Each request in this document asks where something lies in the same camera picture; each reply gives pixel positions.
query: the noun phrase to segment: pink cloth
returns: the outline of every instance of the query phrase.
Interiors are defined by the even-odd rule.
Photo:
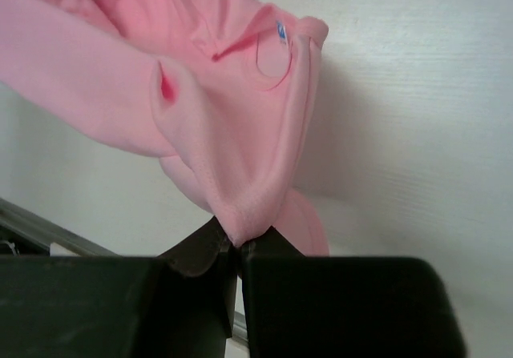
[[[236,246],[274,224],[322,255],[322,225],[290,185],[327,33],[257,0],[0,0],[0,80],[96,141],[159,158]]]

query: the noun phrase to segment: white surface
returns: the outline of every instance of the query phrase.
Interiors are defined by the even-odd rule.
[[[297,184],[337,254],[429,260],[471,356],[513,357],[513,0],[265,0],[327,21]],[[158,163],[0,89],[0,196],[122,254],[200,226]]]

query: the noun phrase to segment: blue and white tag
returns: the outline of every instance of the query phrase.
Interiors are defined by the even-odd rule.
[[[278,29],[278,36],[280,37],[280,43],[285,47],[289,47],[289,40],[287,39],[287,30],[285,29],[285,24],[276,20],[276,25]]]

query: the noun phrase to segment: pink garment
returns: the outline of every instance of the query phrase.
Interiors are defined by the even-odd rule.
[[[159,158],[236,246],[274,224],[322,255],[322,225],[290,185],[327,33],[257,0],[0,0],[0,80],[96,141]]]

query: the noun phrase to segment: pink shirt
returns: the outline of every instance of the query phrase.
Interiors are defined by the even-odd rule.
[[[290,188],[322,21],[258,0],[0,0],[0,26],[1,81],[94,140],[159,158],[236,246],[275,225],[327,253]]]

